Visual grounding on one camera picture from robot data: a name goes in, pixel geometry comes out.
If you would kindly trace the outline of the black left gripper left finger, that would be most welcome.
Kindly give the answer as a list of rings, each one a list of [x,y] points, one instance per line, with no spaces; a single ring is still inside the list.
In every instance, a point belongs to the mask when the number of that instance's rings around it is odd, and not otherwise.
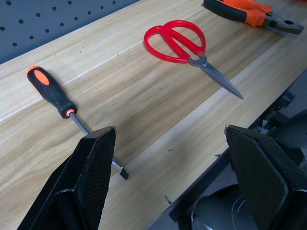
[[[115,141],[114,126],[83,137],[50,175],[18,230],[98,230]]]

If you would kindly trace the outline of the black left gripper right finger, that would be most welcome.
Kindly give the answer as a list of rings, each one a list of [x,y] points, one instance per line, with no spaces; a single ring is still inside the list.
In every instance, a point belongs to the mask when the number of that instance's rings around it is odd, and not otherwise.
[[[267,135],[233,125],[224,133],[259,230],[307,230],[307,173]]]

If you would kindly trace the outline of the black orange screwdriver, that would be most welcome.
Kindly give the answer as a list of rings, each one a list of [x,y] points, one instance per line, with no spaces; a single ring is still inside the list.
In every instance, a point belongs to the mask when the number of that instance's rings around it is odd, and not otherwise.
[[[62,118],[71,118],[86,135],[91,134],[90,129],[76,115],[75,103],[70,101],[63,88],[48,71],[40,66],[32,66],[26,73],[31,84],[58,110]]]

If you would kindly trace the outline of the orange black pliers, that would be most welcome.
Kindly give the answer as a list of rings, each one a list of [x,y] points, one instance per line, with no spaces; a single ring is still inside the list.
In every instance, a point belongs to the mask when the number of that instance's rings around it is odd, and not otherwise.
[[[255,0],[203,0],[203,6],[213,13],[251,27],[268,27],[277,31],[299,35],[304,26],[273,13],[272,6]]]

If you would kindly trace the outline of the red handled scissors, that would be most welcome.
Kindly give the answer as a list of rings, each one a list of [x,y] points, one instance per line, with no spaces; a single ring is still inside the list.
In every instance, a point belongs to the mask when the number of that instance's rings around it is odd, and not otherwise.
[[[195,44],[190,39],[174,30],[177,27],[183,27],[192,30],[200,38],[201,45],[199,46]],[[176,53],[176,57],[163,54],[150,45],[149,39],[157,34],[160,34],[162,36],[168,46]],[[215,81],[225,90],[240,99],[244,99],[239,90],[234,86],[234,84],[217,68],[215,68],[208,62],[208,59],[205,55],[205,35],[202,30],[194,23],[185,20],[174,20],[167,22],[164,25],[154,26],[145,33],[143,37],[143,43],[148,52],[155,57],[172,63],[189,63],[195,67],[199,67],[213,81]]]

